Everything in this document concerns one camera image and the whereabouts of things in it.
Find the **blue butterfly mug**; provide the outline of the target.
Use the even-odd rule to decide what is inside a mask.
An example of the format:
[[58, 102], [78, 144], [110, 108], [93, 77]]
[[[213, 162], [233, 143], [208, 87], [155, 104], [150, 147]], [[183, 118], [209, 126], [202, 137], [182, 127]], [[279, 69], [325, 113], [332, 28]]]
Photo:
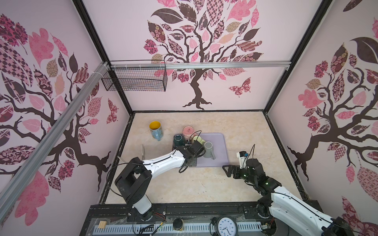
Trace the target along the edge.
[[163, 137], [163, 130], [161, 127], [161, 123], [158, 121], [153, 121], [149, 124], [149, 129], [151, 132], [151, 135], [154, 139], [157, 141], [160, 141]]

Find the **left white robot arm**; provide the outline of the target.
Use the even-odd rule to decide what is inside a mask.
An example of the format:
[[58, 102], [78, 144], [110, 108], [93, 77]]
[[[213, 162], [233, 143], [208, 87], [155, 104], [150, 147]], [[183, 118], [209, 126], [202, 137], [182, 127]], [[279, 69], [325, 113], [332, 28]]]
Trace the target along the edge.
[[188, 146], [178, 146], [158, 158], [141, 160], [135, 157], [122, 170], [114, 184], [128, 207], [135, 208], [141, 215], [147, 215], [152, 213], [152, 203], [146, 195], [151, 180], [175, 168], [179, 168], [181, 173], [204, 154], [203, 145], [195, 141]]

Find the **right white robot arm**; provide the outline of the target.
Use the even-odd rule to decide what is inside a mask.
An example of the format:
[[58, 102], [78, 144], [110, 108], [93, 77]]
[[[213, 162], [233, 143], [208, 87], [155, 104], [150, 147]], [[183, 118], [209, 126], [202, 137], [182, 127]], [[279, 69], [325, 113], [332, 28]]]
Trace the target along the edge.
[[224, 165], [227, 177], [241, 179], [261, 198], [253, 210], [261, 218], [275, 218], [302, 236], [353, 236], [353, 230], [341, 217], [331, 216], [295, 197], [280, 182], [264, 172], [257, 159], [242, 161], [241, 166]]

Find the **light green mug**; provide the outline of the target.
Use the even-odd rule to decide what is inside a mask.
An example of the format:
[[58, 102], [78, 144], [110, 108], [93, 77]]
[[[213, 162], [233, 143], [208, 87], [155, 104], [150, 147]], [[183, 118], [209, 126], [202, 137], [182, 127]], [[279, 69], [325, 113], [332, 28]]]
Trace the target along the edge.
[[201, 145], [204, 145], [204, 143], [206, 142], [203, 138], [201, 138], [200, 136], [194, 136], [193, 138], [192, 138], [192, 141], [194, 142], [194, 141], [197, 141], [197, 142], [199, 142]]

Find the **dark green mug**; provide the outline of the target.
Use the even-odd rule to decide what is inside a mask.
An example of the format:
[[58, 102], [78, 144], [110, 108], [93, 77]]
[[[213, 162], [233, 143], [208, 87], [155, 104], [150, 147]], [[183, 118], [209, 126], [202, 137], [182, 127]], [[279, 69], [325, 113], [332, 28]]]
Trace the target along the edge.
[[185, 146], [186, 139], [182, 134], [176, 134], [173, 138], [173, 149], [176, 149], [180, 146]]

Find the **grey mug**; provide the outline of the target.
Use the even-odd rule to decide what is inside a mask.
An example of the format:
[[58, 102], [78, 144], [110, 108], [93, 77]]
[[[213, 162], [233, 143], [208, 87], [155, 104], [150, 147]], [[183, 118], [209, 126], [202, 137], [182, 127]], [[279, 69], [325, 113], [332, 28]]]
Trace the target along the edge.
[[215, 153], [214, 153], [214, 146], [211, 142], [207, 141], [204, 143], [204, 149], [205, 149], [205, 154], [203, 155], [204, 158], [212, 159], [215, 160]]

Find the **pink round mug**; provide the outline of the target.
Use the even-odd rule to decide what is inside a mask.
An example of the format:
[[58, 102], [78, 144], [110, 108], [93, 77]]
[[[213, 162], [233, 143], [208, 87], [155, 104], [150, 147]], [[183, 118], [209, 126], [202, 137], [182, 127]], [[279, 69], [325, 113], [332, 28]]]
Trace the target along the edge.
[[195, 129], [192, 126], [186, 126], [182, 130], [182, 134], [185, 140], [189, 140], [194, 133], [195, 133]]

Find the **lavender plastic tray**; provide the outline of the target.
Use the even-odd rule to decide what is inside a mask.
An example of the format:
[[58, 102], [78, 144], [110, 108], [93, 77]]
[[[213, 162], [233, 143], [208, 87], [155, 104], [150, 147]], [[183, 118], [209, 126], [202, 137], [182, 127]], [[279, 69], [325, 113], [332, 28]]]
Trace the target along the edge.
[[229, 164], [228, 151], [226, 148], [225, 137], [222, 133], [202, 133], [200, 135], [207, 142], [213, 144], [215, 159], [205, 158], [204, 156], [192, 160], [188, 163], [190, 167], [222, 167]]

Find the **round analog clock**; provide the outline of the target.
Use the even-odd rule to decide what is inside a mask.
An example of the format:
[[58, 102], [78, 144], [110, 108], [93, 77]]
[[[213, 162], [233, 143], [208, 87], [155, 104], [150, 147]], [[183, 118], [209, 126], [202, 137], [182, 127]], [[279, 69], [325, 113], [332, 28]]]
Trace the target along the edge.
[[237, 223], [229, 216], [221, 216], [216, 223], [216, 232], [218, 236], [237, 236]]

